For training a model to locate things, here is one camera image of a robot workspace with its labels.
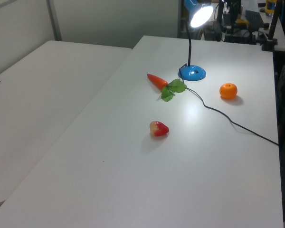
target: lamp light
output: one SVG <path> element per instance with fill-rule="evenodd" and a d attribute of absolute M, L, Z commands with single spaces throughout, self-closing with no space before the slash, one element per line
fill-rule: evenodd
<path fill-rule="evenodd" d="M 197 28 L 203 25 L 211 17 L 213 7 L 209 0 L 185 0 L 184 5 L 189 11 L 189 22 L 191 27 Z M 189 39 L 189 57 L 188 65 L 185 64 L 179 70 L 179 77 L 188 81 L 198 81 L 206 77 L 206 71 L 195 65 L 190 65 L 191 59 L 191 38 L 186 24 L 187 35 Z"/>

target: white table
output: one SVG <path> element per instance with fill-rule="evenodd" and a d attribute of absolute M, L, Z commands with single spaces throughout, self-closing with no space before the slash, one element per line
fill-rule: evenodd
<path fill-rule="evenodd" d="M 188 87 L 277 141 L 272 53 L 207 41 L 192 50 L 207 76 Z M 189 91 L 162 101 L 148 81 L 177 78 L 187 53 L 186 40 L 143 37 L 0 207 L 0 228 L 282 228 L 278 147 Z M 233 101 L 219 96 L 226 82 L 238 86 Z M 167 137 L 150 136 L 153 120 Z"/>
<path fill-rule="evenodd" d="M 130 51 L 49 41 L 0 75 L 0 205 Z"/>

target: black power cord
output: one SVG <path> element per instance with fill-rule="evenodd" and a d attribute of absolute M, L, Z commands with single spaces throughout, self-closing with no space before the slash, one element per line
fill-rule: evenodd
<path fill-rule="evenodd" d="M 247 33 L 249 33 L 249 39 L 248 39 L 248 43 L 249 44 L 252 44 L 252 35 L 253 35 L 253 31 L 251 31 L 251 30 L 249 30 L 249 29 L 246 29 L 246 28 L 242 28 L 242 29 L 240 29 L 240 30 L 237 30 L 237 31 L 235 31 L 235 32 L 233 32 L 231 35 L 229 35 L 227 38 L 225 38 L 225 42 L 230 42 L 230 43 L 232 43 L 232 38 L 234 37 L 235 38 L 235 35 L 238 33 L 238 32 L 240 32 L 240 31 L 243 31 L 243 30 L 246 30 L 247 32 L 245 32 L 242 36 L 240 36 L 241 37 L 241 40 L 244 38 L 244 36 L 247 34 Z"/>
<path fill-rule="evenodd" d="M 274 141 L 272 141 L 272 140 L 270 140 L 270 139 L 268 139 L 268 138 L 265 138 L 265 137 L 261 136 L 260 134 L 254 132 L 254 131 L 252 131 L 252 130 L 250 130 L 250 129 L 248 129 L 248 128 L 245 128 L 245 127 L 243 127 L 242 125 L 239 125 L 238 123 L 232 121 L 232 120 L 230 119 L 230 117 L 227 116 L 227 115 L 226 115 L 225 113 L 223 113 L 222 111 L 205 105 L 204 100 L 200 97 L 200 95 L 199 95 L 197 92 L 195 92 L 194 90 L 192 90 L 192 89 L 190 89 L 190 88 L 187 88 L 187 90 L 189 90 L 189 91 L 192 92 L 195 96 L 197 96 L 197 97 L 202 101 L 202 103 L 203 103 L 203 105 L 204 105 L 205 108 L 208 108 L 208 109 L 211 109 L 211 110 L 216 111 L 216 112 L 218 112 L 218 113 L 221 113 L 221 114 L 222 114 L 223 116 L 225 116 L 232 124 L 234 124 L 234 125 L 236 125 L 236 126 L 239 126 L 239 127 L 243 128 L 243 129 L 245 129 L 246 131 L 249 131 L 249 132 L 255 134 L 256 136 L 261 137 L 262 139 L 265 139 L 265 140 L 267 140 L 267 141 L 273 143 L 274 145 L 277 145 L 277 146 L 279 145 L 279 144 L 277 144 L 276 142 L 274 142 Z"/>
<path fill-rule="evenodd" d="M 218 8 L 218 6 L 219 6 L 219 5 L 217 5 L 217 6 L 216 6 L 216 8 L 215 8 L 215 10 L 214 10 L 214 16 L 213 16 L 213 26 L 214 26 L 214 21 L 215 21 L 215 14 L 216 14 L 216 12 L 217 12 L 217 8 Z"/>

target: orange fruit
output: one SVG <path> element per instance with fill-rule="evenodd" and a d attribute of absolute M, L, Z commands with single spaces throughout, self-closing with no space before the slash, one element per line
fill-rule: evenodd
<path fill-rule="evenodd" d="M 219 89 L 219 94 L 225 99 L 233 99 L 237 96 L 238 88 L 235 84 L 225 83 Z"/>

